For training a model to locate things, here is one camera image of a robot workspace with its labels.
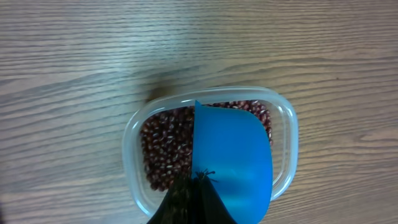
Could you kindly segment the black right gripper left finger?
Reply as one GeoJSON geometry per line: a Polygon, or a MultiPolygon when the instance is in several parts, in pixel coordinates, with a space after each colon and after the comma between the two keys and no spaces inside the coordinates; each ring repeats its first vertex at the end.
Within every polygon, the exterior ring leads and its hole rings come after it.
{"type": "Polygon", "coordinates": [[[192,180],[174,179],[162,203],[147,224],[189,224],[191,222],[192,180]]]}

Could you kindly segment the blue plastic measuring scoop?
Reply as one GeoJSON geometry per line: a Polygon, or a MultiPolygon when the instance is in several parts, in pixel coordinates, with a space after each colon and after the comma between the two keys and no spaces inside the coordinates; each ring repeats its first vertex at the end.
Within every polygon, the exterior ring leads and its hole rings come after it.
{"type": "Polygon", "coordinates": [[[195,103],[192,171],[205,170],[236,223],[259,223],[264,218],[273,168],[269,138],[256,116],[195,103]]]}

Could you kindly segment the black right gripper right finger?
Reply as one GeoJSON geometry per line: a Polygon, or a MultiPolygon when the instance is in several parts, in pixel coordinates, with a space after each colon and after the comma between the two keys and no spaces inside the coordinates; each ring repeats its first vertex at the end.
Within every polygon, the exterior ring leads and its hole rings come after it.
{"type": "Polygon", "coordinates": [[[236,224],[213,186],[215,180],[209,178],[215,171],[207,169],[195,172],[194,178],[194,223],[197,224],[236,224]]]}

